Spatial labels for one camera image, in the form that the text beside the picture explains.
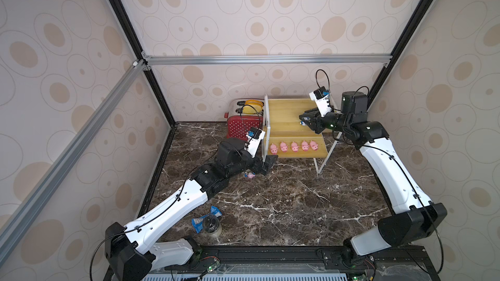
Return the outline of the pink pig toy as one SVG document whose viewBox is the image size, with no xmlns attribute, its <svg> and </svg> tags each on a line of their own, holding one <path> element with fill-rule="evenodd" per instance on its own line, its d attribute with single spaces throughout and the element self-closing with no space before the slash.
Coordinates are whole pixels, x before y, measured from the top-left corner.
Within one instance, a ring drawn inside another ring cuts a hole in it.
<svg viewBox="0 0 500 281">
<path fill-rule="evenodd" d="M 291 147 L 291 150 L 294 152 L 294 153 L 297 153 L 299 151 L 299 145 L 296 143 L 296 142 L 292 142 L 290 144 L 290 147 Z"/>
<path fill-rule="evenodd" d="M 280 146 L 280 150 L 283 153 L 286 153 L 288 151 L 288 145 L 285 142 L 281 142 L 279 146 Z"/>
<path fill-rule="evenodd" d="M 319 149 L 318 144 L 317 144 L 314 140 L 311 140 L 311 142 L 310 142 L 310 144 L 309 144 L 309 145 L 310 145 L 310 148 L 311 148 L 312 150 L 314 150 L 314 151 L 317 151 L 317 150 Z"/>
<path fill-rule="evenodd" d="M 302 148 L 303 151 L 308 151 L 309 150 L 309 144 L 308 144 L 308 142 L 304 140 L 301 143 L 301 148 Z"/>
<path fill-rule="evenodd" d="M 271 144 L 271 146 L 269 147 L 269 150 L 270 150 L 272 155 L 276 155 L 278 152 L 278 147 L 275 144 Z"/>
</svg>

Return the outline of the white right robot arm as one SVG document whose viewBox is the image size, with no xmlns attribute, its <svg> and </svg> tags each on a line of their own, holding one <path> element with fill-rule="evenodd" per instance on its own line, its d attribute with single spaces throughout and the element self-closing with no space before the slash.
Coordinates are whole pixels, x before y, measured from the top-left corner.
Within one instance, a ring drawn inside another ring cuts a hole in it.
<svg viewBox="0 0 500 281">
<path fill-rule="evenodd" d="M 389 133 L 377 121 L 368 121 L 368 97 L 361 91 L 342 94 L 335 110 L 323 87 L 311 92 L 316 108 L 299 116 L 316 134 L 326 129 L 339 132 L 366 158 L 391 204 L 391 216 L 372 229 L 344 241 L 342 259 L 351 264 L 367 255 L 424 239 L 437 232 L 447 216 L 442 203 L 434 203 L 417 185 L 397 155 Z"/>
</svg>

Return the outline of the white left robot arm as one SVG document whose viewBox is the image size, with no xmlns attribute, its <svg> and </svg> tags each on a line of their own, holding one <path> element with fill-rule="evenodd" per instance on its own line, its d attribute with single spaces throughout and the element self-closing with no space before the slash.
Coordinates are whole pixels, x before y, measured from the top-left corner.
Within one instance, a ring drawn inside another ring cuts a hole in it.
<svg viewBox="0 0 500 281">
<path fill-rule="evenodd" d="M 187 238 L 160 243 L 179 220 L 205 204 L 229 185 L 230 178 L 250 171 L 266 175 L 277 155 L 257 155 L 260 142 L 237 138 L 223 140 L 208 162 L 194 168 L 182 186 L 148 213 L 122 226 L 105 231 L 104 255 L 117 280 L 142 280 L 152 270 L 194 261 L 196 243 Z"/>
</svg>

